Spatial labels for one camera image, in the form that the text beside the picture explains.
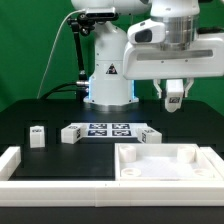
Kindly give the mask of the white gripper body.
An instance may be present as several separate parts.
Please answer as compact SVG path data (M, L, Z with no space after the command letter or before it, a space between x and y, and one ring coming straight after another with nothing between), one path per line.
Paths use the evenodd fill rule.
M223 76L224 35L200 35L189 49L179 51L128 43L123 73L131 80Z

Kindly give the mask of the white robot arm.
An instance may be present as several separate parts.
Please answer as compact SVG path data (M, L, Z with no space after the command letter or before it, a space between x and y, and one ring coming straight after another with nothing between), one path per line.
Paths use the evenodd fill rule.
M86 105L121 110L138 102L135 80L151 80L173 112L194 79L224 75L224 33L200 34L199 0L71 0L80 32L95 33Z

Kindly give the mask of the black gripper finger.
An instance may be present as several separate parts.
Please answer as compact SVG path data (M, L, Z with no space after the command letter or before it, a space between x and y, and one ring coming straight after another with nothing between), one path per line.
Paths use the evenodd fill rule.
M160 79L154 79L153 85L157 91L157 96L159 99L164 99L166 97L166 91L161 88L161 80Z
M188 93L191 89L191 87L194 84L194 79L193 78L187 78L186 79L186 83L184 84L184 97L187 98L188 97Z

